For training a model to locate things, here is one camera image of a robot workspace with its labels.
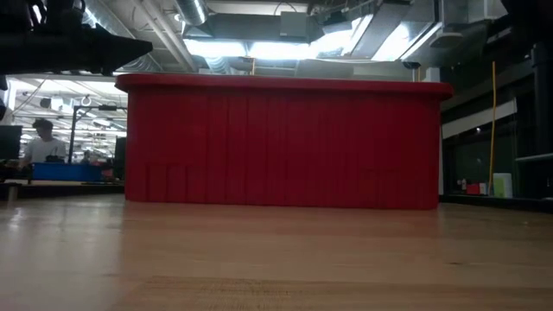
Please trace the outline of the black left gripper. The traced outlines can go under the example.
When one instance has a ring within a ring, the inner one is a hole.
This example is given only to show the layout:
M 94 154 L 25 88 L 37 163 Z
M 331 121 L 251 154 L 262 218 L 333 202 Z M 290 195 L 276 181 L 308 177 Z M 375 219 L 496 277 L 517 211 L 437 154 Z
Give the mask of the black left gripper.
M 1 73 L 88 71 L 111 76 L 150 53 L 149 41 L 110 33 L 86 24 L 69 33 L 1 27 Z

